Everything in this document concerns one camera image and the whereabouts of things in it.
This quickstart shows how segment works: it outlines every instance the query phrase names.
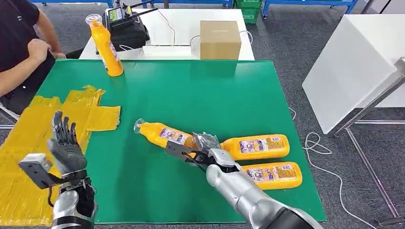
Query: orange bottle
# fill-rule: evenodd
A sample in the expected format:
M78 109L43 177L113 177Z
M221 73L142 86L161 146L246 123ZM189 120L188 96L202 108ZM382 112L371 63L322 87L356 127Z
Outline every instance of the orange bottle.
M111 34L104 28L102 18L98 14L90 14L86 17L86 22L90 26L91 36L96 43L98 52L110 76L119 76L124 72L117 52L111 43Z
M293 188L302 183L301 170L294 162L242 166L242 170L262 190Z
M190 148L196 147L191 134L168 127L163 123L146 123L140 118L135 122L134 132L142 134L148 141L163 148L166 147L167 141Z
M284 157L290 151L285 135L230 138L221 143L221 148L228 151L235 161Z

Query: bottle cap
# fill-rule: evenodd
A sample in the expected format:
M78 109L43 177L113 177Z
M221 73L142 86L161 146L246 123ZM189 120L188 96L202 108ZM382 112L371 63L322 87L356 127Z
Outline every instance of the bottle cap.
M143 119L138 119L136 122L135 122L135 124L134 124L134 132L135 133L137 133L137 134L139 134L140 133L140 125L142 124L142 123L144 123L145 121L143 120Z
M90 27L98 27L103 25L103 19L101 18L101 16L99 14L90 14L86 17L86 23L90 26Z

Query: blue shelf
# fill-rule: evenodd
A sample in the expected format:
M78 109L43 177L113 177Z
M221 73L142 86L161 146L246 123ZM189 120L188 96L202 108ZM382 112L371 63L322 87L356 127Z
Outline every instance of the blue shelf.
M345 13L349 14L356 3L357 0L265 0L262 15L267 17L270 4L347 6Z
M101 2L107 3L110 8L113 8L114 0L30 0L33 3L67 3L67 2Z
M163 3L163 0L154 0L154 3ZM233 0L169 0L169 3L179 4L222 4L228 5L228 9L232 9Z

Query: floor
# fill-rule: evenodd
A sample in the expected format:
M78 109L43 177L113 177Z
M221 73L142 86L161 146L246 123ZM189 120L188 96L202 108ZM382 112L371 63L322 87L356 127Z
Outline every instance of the floor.
M361 12L364 2L359 1L353 13ZM50 18L60 37L63 51L83 47L90 37L84 22L91 13L102 13L105 5L38 5ZM221 8L213 5L179 5L172 8ZM321 134L321 129L301 87L307 73L322 51L330 35L338 25L344 7L328 6L277 6L271 5L269 17L259 19L257 24L247 25L254 37L253 52L257 60L273 60L289 106L297 112L295 123L302 141L309 132ZM378 109L370 116L405 118L404 109ZM377 175L386 187L388 195L400 214L405 214L405 132L402 130L353 129ZM0 131L0 143L7 136ZM310 154L314 164L340 175L344 181L342 198L346 208L353 214L373 223L375 219L391 217L376 185L372 182L355 148L346 133L339 137L322 135L320 143L329 148L332 155ZM369 227L349 216L339 200L339 179L311 168L317 189L325 208L328 221L326 229L368 229ZM98 225L97 228L148 228L148 229L239 229L246 224L219 225ZM403 225L389 229L403 228Z

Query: power cord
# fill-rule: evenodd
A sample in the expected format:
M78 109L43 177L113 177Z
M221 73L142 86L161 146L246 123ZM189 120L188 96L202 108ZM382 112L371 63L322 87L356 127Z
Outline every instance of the power cord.
M191 37L191 40L190 40L190 46L191 46L192 41L193 41L193 40L194 40L194 38L196 38L196 37L200 37L200 35L195 35L195 36Z
M250 39L249 39L250 44L252 44L252 43L253 43L253 36L252 36L252 34L251 34L249 31L247 31L247 30L240 31L239 33L242 33L242 32L247 32L247 34L248 34L249 37L250 37ZM195 36L191 37L191 39L190 39L190 46L191 46L192 41L194 40L194 38L197 38L197 37L200 37L200 35L195 35Z
M242 31L240 31L239 33L241 33L241 32L247 32L247 34L248 34L249 37L250 37L250 44L252 44L252 43L253 43L253 36L252 36L252 34L251 34L249 31L247 31L247 30L242 30Z
M295 112L293 109L291 109L291 107L288 107L290 109L290 111L292 111L292 113L294 113L294 116L292 117L292 120L294 121L295 116L297 116L297 112Z
M129 46L126 46L126 45L124 45L124 44L120 44L119 47L120 47L121 49L123 49L124 51L133 50L133 48L131 48L131 47L129 47Z
M49 192L48 192L48 204L53 208L53 203L51 201L51 196L52 196L52 187L49 187Z
M171 28L171 30L173 31L173 44L172 46L174 46L174 44L176 43L176 31L174 30L174 28L170 25L169 20L167 20L167 18L162 14L162 12L160 10L157 10L157 12L159 12L162 17L165 19L165 21L167 22L167 25Z
M309 136L311 136L311 135L315 135L316 137L318 137L318 139L316 140L316 142L309 140ZM312 150L312 151L315 152L315 153L323 154L323 155L332 154L332 151L331 151L331 150L329 150L328 148L326 148L326 147L324 147L323 145L319 144L319 142L320 142L320 136L319 136L317 133L315 133L315 132L310 132L309 134L307 134L307 137L305 138L305 143L304 143L304 144L305 144L305 147L303 147L303 149L305 149L305 150L307 151L308 162L309 162L312 166L314 166L315 168L317 168L317 169L319 169L319 170L322 170L322 171L324 171L324 172L327 172L327 173L329 173L329 174L332 174L332 175L336 176L337 178L339 178L339 180L341 181L341 184L340 184L340 187L339 187L339 198L340 198L340 200L341 200L341 206L342 206L342 208L347 212L347 214L349 214L350 216L352 216L352 217L354 217L354 218L360 220L361 222L367 224L369 227L371 227L371 228L373 228L373 229L377 229L377 228L374 227L373 225L371 225L371 224L369 224L368 222L364 221L363 219L357 217L356 215L352 214L351 212L349 212L349 211L346 209L346 207L345 207L344 204L343 204L343 200L342 200L343 179L342 179L339 175L337 175L336 173L333 173L333 172L330 172L330 171L328 171L328 170L326 170L326 169L324 169L324 168L318 167L318 166L314 165L314 164L311 162L311 159L310 159L310 157L309 157L309 151L310 151L310 150ZM316 147L316 146L319 146L319 147L325 149L327 152L321 152L321 151L315 150L314 147Z
M200 168L203 172L206 172L206 170L200 164L198 164L198 162L192 156L190 156L188 153L182 152L181 154L183 154L184 156L188 157L191 161L193 161L194 164L196 164L198 166L198 168Z

